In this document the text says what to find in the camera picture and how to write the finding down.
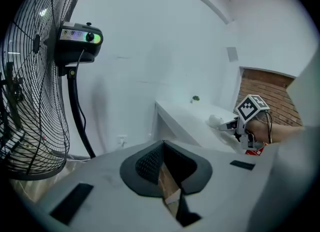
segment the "white countertop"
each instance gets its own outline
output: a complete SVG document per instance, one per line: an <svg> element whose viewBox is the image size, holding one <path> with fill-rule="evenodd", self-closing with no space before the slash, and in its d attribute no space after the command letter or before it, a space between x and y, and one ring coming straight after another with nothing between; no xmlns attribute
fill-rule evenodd
<svg viewBox="0 0 320 232"><path fill-rule="evenodd" d="M159 115L177 136L193 145L223 152L245 153L234 136L212 129L206 124L209 116L215 114L224 122L233 120L237 115L218 106L200 102L174 104L166 101L155 103Z"/></svg>

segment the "brick wall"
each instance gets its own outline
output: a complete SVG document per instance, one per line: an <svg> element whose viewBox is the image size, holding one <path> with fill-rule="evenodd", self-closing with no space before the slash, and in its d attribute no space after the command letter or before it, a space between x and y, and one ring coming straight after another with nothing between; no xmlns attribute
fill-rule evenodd
<svg viewBox="0 0 320 232"><path fill-rule="evenodd" d="M247 94L259 95L269 105L274 123L302 126L299 113L286 91L293 80L275 73L245 69L236 106Z"/></svg>

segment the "fan guard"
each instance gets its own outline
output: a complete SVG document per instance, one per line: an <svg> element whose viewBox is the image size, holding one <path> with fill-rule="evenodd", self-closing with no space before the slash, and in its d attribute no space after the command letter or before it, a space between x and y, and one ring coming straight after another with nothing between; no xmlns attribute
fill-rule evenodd
<svg viewBox="0 0 320 232"><path fill-rule="evenodd" d="M70 139L54 50L76 3L24 0L0 44L0 164L10 178L48 178L66 163Z"/></svg>

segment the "fan knob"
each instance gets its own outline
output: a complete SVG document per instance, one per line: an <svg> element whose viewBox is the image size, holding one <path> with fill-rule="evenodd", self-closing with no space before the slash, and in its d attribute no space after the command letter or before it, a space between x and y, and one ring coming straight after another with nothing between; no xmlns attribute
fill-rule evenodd
<svg viewBox="0 0 320 232"><path fill-rule="evenodd" d="M95 35L93 33L87 33L85 37L86 41L88 42L93 41L94 38L95 38Z"/></svg>

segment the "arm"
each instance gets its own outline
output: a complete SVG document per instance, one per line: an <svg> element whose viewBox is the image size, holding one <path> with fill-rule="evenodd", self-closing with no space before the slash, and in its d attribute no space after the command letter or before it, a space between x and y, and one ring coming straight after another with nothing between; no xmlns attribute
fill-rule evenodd
<svg viewBox="0 0 320 232"><path fill-rule="evenodd" d="M257 141L269 142L267 123L259 120L252 120L248 123L246 129L255 136ZM272 142L281 142L303 129L303 127L292 127L273 123L271 130Z"/></svg>

